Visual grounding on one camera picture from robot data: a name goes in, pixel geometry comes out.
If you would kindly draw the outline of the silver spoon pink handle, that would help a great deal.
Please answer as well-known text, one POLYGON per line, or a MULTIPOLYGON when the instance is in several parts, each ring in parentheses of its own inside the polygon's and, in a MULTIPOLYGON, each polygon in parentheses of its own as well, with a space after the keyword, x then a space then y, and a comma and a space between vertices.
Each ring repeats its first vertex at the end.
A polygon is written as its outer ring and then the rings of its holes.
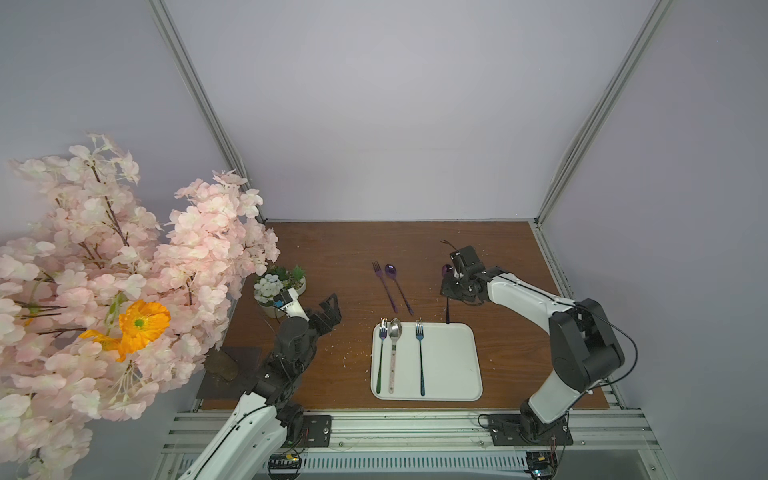
POLYGON ((390 394, 393 394, 395 390, 395 383, 396 383, 395 378, 396 378, 397 342, 402 336, 402 324, 398 318, 394 318, 389 322, 388 335, 391 342, 388 392, 390 394))

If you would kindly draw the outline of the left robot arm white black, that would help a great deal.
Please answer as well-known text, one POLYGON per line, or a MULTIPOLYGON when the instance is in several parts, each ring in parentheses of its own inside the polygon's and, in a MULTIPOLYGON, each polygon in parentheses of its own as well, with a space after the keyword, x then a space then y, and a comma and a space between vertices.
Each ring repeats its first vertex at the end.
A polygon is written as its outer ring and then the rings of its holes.
POLYGON ((304 309, 293 290, 278 299, 285 318, 272 351, 256 370, 253 387, 183 479, 252 479, 285 443, 301 439, 304 409, 292 397, 317 354, 319 338, 333 331, 342 313, 335 294, 317 311, 304 309))

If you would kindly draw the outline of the green handled iridescent fork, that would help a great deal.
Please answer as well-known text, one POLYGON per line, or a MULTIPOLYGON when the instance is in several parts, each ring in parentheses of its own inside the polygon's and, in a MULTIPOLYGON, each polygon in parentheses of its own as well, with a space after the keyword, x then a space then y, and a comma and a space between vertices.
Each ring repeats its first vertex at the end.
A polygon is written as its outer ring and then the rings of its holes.
POLYGON ((384 342, 388 336, 388 331, 389 331, 388 320, 382 319, 378 328, 379 357, 378 357, 378 367, 377 367, 377 375, 376 375, 376 389, 375 389, 376 394, 380 394, 382 390, 382 367, 383 367, 384 342))

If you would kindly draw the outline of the white plastic tray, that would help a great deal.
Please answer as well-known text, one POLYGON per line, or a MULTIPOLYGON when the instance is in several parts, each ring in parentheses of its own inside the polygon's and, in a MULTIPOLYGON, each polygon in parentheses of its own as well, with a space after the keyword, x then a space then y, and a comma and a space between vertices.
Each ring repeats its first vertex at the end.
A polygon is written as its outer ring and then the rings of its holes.
POLYGON ((370 388, 374 396, 387 401, 474 402, 483 394, 473 330, 461 323, 426 323, 423 357, 426 396, 420 396, 419 347, 415 323, 402 324, 397 342, 396 378, 393 394, 388 392, 391 342, 384 342, 382 390, 375 393, 379 357, 378 327, 372 329, 370 388))

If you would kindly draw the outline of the blue fork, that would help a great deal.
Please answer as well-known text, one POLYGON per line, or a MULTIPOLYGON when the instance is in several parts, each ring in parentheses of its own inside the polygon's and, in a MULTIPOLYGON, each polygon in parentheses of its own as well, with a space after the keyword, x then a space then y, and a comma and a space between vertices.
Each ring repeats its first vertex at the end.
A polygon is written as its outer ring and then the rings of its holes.
POLYGON ((424 357, 423 357, 424 322, 422 320, 418 320, 416 322, 415 337, 418 341, 418 347, 419 347, 420 396, 425 397, 426 388, 425 388, 424 357))

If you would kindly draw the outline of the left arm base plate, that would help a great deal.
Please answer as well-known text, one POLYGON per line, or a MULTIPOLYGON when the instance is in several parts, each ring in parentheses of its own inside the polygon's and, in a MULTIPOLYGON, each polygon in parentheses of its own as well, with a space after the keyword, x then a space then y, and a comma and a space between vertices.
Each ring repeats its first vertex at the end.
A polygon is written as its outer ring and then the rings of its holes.
POLYGON ((288 423, 283 448, 326 448, 330 444, 331 415, 299 415, 288 423))

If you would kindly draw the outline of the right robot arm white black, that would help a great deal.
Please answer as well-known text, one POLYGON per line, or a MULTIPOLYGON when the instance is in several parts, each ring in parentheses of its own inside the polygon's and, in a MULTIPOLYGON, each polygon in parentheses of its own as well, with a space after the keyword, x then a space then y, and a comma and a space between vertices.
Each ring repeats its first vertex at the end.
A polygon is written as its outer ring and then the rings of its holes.
POLYGON ((520 433, 528 441, 566 426, 571 407, 625 364, 617 331, 598 302, 560 297, 499 267, 488 268, 471 246, 451 252, 450 259, 443 296, 506 307, 549 336, 552 372, 520 407, 520 433))

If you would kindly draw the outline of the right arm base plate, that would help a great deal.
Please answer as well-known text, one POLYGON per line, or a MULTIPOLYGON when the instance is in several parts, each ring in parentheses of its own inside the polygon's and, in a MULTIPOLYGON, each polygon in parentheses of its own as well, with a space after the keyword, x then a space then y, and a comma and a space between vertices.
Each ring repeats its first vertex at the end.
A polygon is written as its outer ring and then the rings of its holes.
POLYGON ((563 415, 552 423, 542 423, 533 414, 520 413, 480 414, 477 418, 497 447, 570 446, 573 437, 568 420, 568 415, 563 415))

